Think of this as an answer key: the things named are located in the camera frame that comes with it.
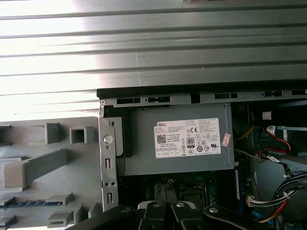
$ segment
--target power connector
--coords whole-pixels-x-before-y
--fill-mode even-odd
[[[251,203],[251,199],[255,199],[255,197],[251,194],[246,194],[245,195],[245,201],[248,207],[253,207],[253,204]]]

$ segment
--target power supply label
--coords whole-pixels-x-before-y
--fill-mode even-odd
[[[220,154],[219,119],[158,122],[154,142],[156,158]]]

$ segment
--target corrugated metal panel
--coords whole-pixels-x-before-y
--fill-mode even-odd
[[[0,93],[305,79],[305,0],[0,1]]]

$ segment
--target white cable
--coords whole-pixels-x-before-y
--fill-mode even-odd
[[[250,157],[253,157],[253,158],[256,158],[256,159],[258,159],[258,160],[261,160],[261,158],[256,157],[256,156],[254,156],[254,155],[252,155],[252,154],[249,154],[248,152],[245,152],[244,150],[241,150],[241,149],[234,149],[234,151],[241,152],[241,153],[243,153],[243,154],[245,154],[245,155],[248,155],[248,156],[250,156]]]
[[[285,198],[290,199],[290,196],[291,196],[294,192],[295,192],[295,191],[292,190],[292,191],[290,191],[289,193],[284,193],[284,194],[283,194],[283,197],[280,197],[280,198],[278,198],[278,199],[276,199],[276,200],[258,201],[258,200],[254,200],[254,199],[251,198],[251,199],[250,199],[250,202],[253,203],[253,204],[266,204],[266,203],[271,203],[271,202],[278,202],[278,201],[281,201],[281,200],[283,200],[283,199],[285,199]]]

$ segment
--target yellow cable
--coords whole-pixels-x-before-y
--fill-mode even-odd
[[[254,128],[255,128],[255,126],[252,125],[252,126],[250,127],[250,129],[249,129],[243,136],[241,136],[240,138],[235,139],[235,140],[242,140],[242,139],[244,139],[244,138],[247,138],[247,137],[251,134],[251,132],[254,130]]]
[[[268,222],[270,219],[273,219],[273,218],[277,217],[278,215],[279,215],[279,213],[275,214],[274,216],[268,217],[268,218],[266,218],[266,219],[259,220],[258,222],[259,222],[259,223]]]

